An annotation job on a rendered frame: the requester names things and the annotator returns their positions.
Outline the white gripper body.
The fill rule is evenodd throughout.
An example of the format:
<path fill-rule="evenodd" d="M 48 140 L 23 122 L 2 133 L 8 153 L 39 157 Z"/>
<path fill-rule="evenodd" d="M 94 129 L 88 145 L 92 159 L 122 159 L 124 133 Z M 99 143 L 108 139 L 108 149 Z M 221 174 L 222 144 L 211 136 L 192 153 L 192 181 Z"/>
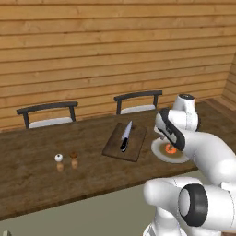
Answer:
<path fill-rule="evenodd" d="M 161 140 L 167 139 L 166 136 L 157 128 L 157 126 L 154 126 L 154 132 L 159 135 L 159 138 Z"/>

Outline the white round plate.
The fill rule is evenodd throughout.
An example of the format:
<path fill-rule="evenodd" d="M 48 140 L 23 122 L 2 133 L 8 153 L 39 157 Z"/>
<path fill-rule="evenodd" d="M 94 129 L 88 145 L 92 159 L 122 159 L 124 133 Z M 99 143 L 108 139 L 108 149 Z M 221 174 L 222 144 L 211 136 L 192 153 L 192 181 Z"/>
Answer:
<path fill-rule="evenodd" d="M 170 144 L 172 147 L 173 145 L 169 142 L 168 139 L 161 140 L 160 138 L 155 139 L 151 144 L 151 150 L 154 155 L 165 162 L 173 163 L 173 164 L 180 164 L 185 163 L 189 159 L 177 148 L 177 152 L 175 154 L 168 154 L 165 151 L 165 146 Z"/>

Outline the orange-red piece of meat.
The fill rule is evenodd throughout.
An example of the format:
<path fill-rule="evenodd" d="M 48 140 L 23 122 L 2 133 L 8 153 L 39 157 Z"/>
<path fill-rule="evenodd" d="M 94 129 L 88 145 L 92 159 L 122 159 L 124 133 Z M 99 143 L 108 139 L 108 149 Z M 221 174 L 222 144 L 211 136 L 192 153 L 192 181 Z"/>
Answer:
<path fill-rule="evenodd" d="M 165 146 L 165 151 L 168 153 L 168 154 L 175 154 L 177 152 L 177 149 L 175 147 L 172 147 L 170 144 L 167 144 Z"/>

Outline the dark wooden cutting board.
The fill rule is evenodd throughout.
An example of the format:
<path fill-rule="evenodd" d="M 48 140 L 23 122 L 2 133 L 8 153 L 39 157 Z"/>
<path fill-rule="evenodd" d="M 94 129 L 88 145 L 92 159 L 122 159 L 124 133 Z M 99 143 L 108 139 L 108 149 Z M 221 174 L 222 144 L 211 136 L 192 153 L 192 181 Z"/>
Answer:
<path fill-rule="evenodd" d="M 116 125 L 102 154 L 107 157 L 137 162 L 147 129 L 144 126 L 132 125 L 127 149 L 125 152 L 122 152 L 120 146 L 123 142 L 122 135 L 126 127 L 127 124 L 123 123 L 118 123 Z"/>

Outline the black chair with white seat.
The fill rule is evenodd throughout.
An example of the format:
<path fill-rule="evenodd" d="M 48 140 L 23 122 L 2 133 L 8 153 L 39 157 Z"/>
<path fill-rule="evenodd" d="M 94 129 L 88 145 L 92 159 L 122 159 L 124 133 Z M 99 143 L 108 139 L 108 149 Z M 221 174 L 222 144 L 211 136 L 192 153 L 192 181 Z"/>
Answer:
<path fill-rule="evenodd" d="M 75 108 L 77 105 L 78 105 L 77 101 L 45 103 L 45 104 L 34 105 L 30 107 L 17 109 L 17 115 L 23 116 L 24 123 L 27 129 L 44 127 L 44 126 L 49 126 L 49 125 L 57 125 L 57 124 L 68 124 L 68 123 L 73 123 L 76 120 Z M 59 109 L 59 108 L 68 108 L 70 111 L 70 116 L 41 120 L 41 121 L 37 121 L 33 123 L 30 122 L 29 114 L 31 112 L 38 112 L 38 111 L 43 111 L 43 110 Z"/>
<path fill-rule="evenodd" d="M 149 90 L 149 91 L 134 92 L 134 93 L 128 93 L 128 94 L 116 96 L 113 98 L 114 101 L 117 102 L 116 114 L 121 114 L 122 100 L 127 100 L 131 98 L 142 97 L 142 96 L 152 96 L 153 105 L 155 109 L 157 109 L 158 98 L 160 95 L 162 95 L 162 90 Z"/>

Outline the brown-topped wooden pepper shaker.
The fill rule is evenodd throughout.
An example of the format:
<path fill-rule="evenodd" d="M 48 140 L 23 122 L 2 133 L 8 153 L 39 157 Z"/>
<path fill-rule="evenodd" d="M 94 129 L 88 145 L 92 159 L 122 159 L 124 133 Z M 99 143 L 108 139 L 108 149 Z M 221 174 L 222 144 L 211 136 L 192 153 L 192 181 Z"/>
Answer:
<path fill-rule="evenodd" d="M 70 153 L 70 158 L 71 158 L 71 166 L 75 170 L 77 169 L 78 166 L 78 160 L 77 160 L 77 152 L 71 152 Z"/>

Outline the white-topped wooden salt shaker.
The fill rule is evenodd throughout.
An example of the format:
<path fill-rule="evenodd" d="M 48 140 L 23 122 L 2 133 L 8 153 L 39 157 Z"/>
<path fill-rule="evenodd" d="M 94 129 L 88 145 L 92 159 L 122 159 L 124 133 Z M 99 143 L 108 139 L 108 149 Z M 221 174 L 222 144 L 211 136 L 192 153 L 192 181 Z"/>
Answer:
<path fill-rule="evenodd" d="M 64 170 L 63 158 L 64 157 L 62 154 L 56 154 L 54 157 L 54 160 L 56 161 L 56 168 L 58 171 Z"/>

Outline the black-handled kitchen knife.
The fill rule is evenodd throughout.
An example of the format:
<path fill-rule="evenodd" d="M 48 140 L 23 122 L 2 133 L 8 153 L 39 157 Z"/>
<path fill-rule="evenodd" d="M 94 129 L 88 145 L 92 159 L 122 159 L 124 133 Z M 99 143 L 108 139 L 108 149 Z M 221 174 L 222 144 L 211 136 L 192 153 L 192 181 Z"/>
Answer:
<path fill-rule="evenodd" d="M 124 133 L 122 135 L 122 144 L 120 146 L 120 149 L 122 150 L 122 152 L 125 152 L 127 149 L 127 144 L 128 144 L 132 125 L 133 125 L 133 121 L 130 121 L 127 127 L 124 129 Z"/>

